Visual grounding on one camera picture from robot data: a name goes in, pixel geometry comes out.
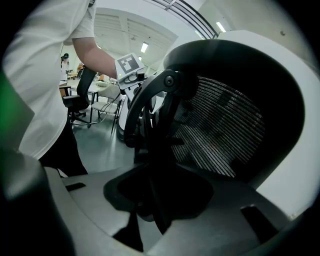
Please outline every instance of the person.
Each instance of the person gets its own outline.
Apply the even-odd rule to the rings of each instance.
[[[69,70],[69,54],[65,53],[61,57],[61,76],[60,81],[68,81],[68,70]]]
[[[44,0],[26,18],[2,59],[7,79],[34,112],[19,151],[67,176],[87,171],[59,92],[63,44],[73,44],[89,69],[117,76],[115,60],[95,42],[96,8],[96,0]]]

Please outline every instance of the black mesh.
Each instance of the black mesh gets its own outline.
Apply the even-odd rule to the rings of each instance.
[[[230,177],[245,165],[264,138],[260,110],[241,92],[218,81],[198,77],[199,88],[183,100],[169,136],[184,145],[172,146],[178,163],[197,165]]]

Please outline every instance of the cable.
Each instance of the cable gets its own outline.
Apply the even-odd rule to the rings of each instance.
[[[106,104],[101,108],[101,110],[99,110],[99,111],[100,111],[100,112],[105,111],[105,110],[107,109],[107,106],[110,105],[110,104],[112,104],[113,102],[115,102],[115,100],[116,100],[119,96],[120,96],[120,93],[117,95],[117,97],[115,97],[115,99],[114,99],[113,101],[110,101],[110,102],[106,103]],[[95,121],[95,122],[90,122],[90,123],[74,123],[74,122],[70,122],[70,124],[75,125],[75,126],[96,125],[96,124],[99,124],[99,123],[101,123],[102,121],[104,121],[104,120],[106,119],[106,117],[107,117],[107,115],[105,115],[105,117],[104,117],[102,120],[98,121],[98,122],[97,122],[97,121]]]

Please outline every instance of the chair seat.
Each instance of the chair seat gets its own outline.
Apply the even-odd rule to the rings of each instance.
[[[109,105],[106,105],[106,102],[95,102],[91,105],[91,108],[93,108],[94,110],[98,110],[104,113],[111,113],[114,114],[117,111],[117,104],[111,103]]]

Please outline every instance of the person's arm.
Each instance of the person's arm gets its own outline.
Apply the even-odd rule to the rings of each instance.
[[[80,61],[86,67],[117,79],[115,59],[98,48],[93,37],[74,38],[72,43]]]

